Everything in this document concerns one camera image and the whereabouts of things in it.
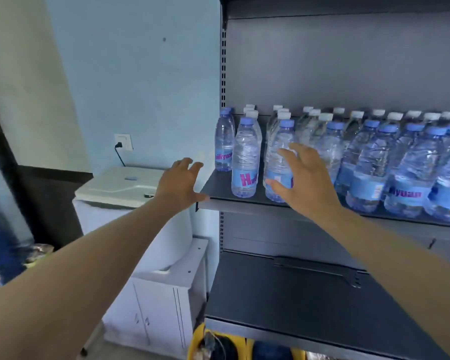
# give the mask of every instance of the white wall socket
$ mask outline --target white wall socket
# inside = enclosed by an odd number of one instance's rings
[[[122,143],[120,150],[133,150],[130,134],[115,134],[115,144]]]

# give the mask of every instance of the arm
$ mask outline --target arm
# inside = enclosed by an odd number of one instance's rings
[[[317,151],[282,149],[294,187],[270,181],[290,207],[313,220],[358,259],[379,284],[450,355],[450,263],[413,241],[342,207]]]
[[[206,196],[202,163],[165,171],[145,205],[90,232],[0,288],[0,359],[74,359],[170,218]]]

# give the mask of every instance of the yellow container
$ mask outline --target yellow container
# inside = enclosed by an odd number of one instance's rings
[[[193,360],[193,352],[198,349],[198,345],[200,344],[200,341],[203,340],[205,332],[210,332],[209,329],[205,329],[205,323],[202,323],[200,326],[198,326],[195,331],[193,332],[192,342],[190,343],[190,346],[188,347],[188,352],[186,355],[187,360]],[[232,334],[226,334],[226,333],[219,333],[214,331],[214,335],[216,336],[224,336],[229,338],[233,344],[236,347],[236,351],[238,353],[238,360],[247,360],[247,345],[245,343],[245,339],[240,336],[234,336]]]
[[[253,360],[252,351],[254,343],[255,340],[251,338],[246,339],[246,360]],[[293,347],[290,348],[290,351],[292,352],[293,360],[305,360],[305,351]]]

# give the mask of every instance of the blue wall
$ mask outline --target blue wall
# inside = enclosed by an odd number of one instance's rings
[[[218,0],[46,0],[94,174],[120,165],[114,134],[131,135],[126,165],[168,168],[182,157],[214,167],[220,96]],[[194,235],[211,239],[218,212],[193,213]]]

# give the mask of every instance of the light blue label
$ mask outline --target light blue label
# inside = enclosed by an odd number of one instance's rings
[[[286,174],[280,174],[280,173],[274,173],[270,169],[267,170],[267,178],[270,180],[275,180],[277,182],[282,183],[282,186],[285,188],[292,188],[293,187],[293,175],[292,173],[286,173]],[[265,186],[266,190],[272,190],[272,188],[267,184]]]
[[[450,187],[445,187],[437,183],[433,186],[428,198],[434,205],[450,210]]]
[[[232,149],[215,149],[215,162],[232,163]]]
[[[378,182],[369,178],[361,179],[354,175],[350,185],[350,194],[363,200],[378,201],[383,189],[383,181]]]
[[[349,187],[350,184],[352,184],[352,180],[353,180],[353,169],[342,164],[340,171],[338,172],[336,181],[339,184],[344,184],[345,186]]]
[[[394,180],[388,190],[388,199],[394,204],[423,206],[423,201],[431,190],[430,187],[415,187],[406,180]]]
[[[257,184],[258,170],[232,169],[234,187],[251,188]]]

